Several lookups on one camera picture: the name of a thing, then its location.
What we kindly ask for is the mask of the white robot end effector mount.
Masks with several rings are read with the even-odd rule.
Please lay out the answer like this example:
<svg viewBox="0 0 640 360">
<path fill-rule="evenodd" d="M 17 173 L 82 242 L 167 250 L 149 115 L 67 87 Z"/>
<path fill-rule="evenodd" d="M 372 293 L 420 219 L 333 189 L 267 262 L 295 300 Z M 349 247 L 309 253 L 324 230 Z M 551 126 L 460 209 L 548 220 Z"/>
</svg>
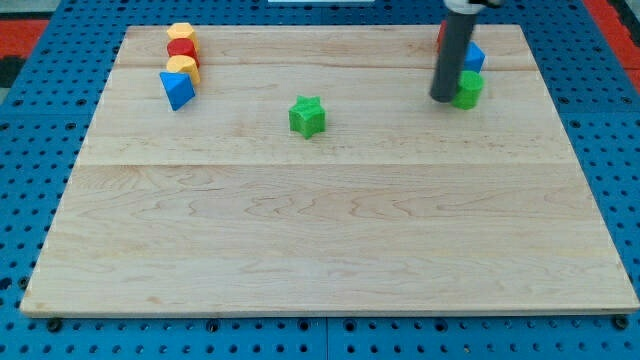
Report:
<svg viewBox="0 0 640 360">
<path fill-rule="evenodd" d="M 500 8 L 503 0 L 444 0 L 448 10 L 456 13 L 479 13 L 485 8 Z"/>
</svg>

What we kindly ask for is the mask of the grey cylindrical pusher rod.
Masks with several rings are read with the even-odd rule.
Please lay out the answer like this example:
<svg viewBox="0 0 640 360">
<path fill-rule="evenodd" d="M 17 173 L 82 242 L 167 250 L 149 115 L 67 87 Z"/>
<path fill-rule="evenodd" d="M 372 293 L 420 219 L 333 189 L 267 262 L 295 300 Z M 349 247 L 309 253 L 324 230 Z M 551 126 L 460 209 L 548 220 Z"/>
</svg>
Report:
<svg viewBox="0 0 640 360">
<path fill-rule="evenodd" d="M 448 12 L 430 89 L 433 100 L 450 103 L 455 98 L 476 20 L 476 13 Z"/>
</svg>

